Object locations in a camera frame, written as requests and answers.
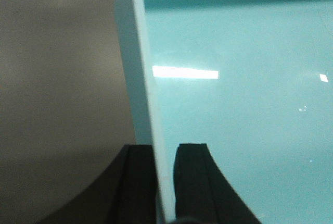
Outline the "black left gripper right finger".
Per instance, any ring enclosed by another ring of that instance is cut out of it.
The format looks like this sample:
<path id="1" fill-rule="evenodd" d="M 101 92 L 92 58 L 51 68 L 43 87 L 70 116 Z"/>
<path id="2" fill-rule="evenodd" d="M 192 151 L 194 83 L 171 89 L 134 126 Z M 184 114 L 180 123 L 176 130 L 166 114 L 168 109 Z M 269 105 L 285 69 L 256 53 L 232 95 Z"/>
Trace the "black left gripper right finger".
<path id="1" fill-rule="evenodd" d="M 259 223 L 226 180 L 206 144 L 180 144 L 174 162 L 175 213 L 191 223 Z"/>

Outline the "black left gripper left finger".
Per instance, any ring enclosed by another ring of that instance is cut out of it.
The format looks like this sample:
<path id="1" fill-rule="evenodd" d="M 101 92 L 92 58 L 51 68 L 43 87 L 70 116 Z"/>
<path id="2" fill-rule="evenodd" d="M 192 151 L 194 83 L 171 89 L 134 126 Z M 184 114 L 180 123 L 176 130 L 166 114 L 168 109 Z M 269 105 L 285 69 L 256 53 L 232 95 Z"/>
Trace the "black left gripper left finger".
<path id="1" fill-rule="evenodd" d="M 125 145 L 102 174 L 40 223 L 156 223 L 157 175 L 150 145 Z"/>

